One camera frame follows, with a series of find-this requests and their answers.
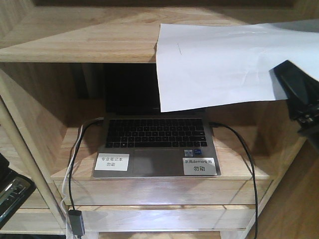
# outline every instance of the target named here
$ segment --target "sticker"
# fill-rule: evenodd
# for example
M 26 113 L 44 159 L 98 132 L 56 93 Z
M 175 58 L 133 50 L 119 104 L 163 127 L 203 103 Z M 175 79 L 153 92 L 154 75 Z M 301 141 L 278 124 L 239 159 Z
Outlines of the sticker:
M 184 175 L 217 175 L 214 158 L 183 158 Z
M 129 154 L 122 153 L 99 153 L 95 170 L 127 171 L 129 157 Z
M 193 150 L 192 149 L 184 149 L 184 156 L 185 157 L 193 157 Z
M 201 155 L 201 149 L 194 149 L 195 155 Z

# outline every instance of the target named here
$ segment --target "paper sheet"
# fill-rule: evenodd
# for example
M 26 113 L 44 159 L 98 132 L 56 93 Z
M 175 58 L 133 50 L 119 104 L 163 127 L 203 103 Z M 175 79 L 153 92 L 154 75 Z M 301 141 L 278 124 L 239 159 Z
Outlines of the paper sheet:
M 290 60 L 319 79 L 319 19 L 246 26 L 161 24 L 162 112 L 285 99 L 271 69 Z

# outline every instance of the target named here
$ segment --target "white cable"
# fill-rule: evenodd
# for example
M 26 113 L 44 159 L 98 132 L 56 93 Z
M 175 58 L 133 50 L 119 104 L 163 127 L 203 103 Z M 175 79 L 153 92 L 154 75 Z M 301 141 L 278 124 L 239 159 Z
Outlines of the white cable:
M 75 151 L 76 151 L 76 148 L 78 147 L 78 144 L 80 143 L 80 138 L 82 136 L 82 133 L 83 133 L 83 127 L 84 125 L 90 123 L 90 122 L 94 122 L 94 121 L 97 121 L 97 120 L 103 120 L 104 118 L 103 117 L 99 117 L 99 118 L 96 118 L 96 119 L 92 119 L 92 120 L 88 120 L 86 122 L 84 122 L 79 130 L 78 130 L 78 136 L 77 136 L 77 139 L 73 145 L 73 152 L 72 152 L 72 156 L 70 158 L 70 162 L 69 162 L 69 165 L 66 169 L 66 172 L 65 172 L 65 176 L 64 176 L 64 179 L 63 179 L 63 183 L 62 183 L 62 200 L 60 201 L 60 208 L 62 209 L 63 213 L 64 213 L 64 216 L 65 216 L 65 226 L 66 226 L 66 239 L 69 239 L 68 238 L 68 223 L 67 223 L 67 219 L 68 219 L 68 213 L 67 211 L 65 210 L 64 208 L 64 201 L 65 199 L 67 198 L 67 194 L 65 193 L 65 185 L 66 185 L 66 182 L 67 182 L 67 179 L 68 179 L 68 175 L 70 173 L 70 170 L 71 170 L 71 165 L 72 165 L 72 162 L 75 160 Z

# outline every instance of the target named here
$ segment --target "laptop screen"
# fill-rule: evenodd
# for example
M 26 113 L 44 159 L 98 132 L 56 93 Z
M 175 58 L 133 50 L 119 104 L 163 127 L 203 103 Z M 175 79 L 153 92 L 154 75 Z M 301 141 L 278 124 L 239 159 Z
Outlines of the laptop screen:
M 106 112 L 160 112 L 156 63 L 104 64 Z

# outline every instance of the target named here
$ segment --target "silver laptop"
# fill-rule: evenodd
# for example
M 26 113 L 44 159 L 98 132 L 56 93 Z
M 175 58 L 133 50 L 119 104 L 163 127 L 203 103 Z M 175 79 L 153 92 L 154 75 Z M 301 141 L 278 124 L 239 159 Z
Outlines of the silver laptop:
M 203 110 L 160 113 L 156 65 L 106 64 L 95 178 L 218 176 Z

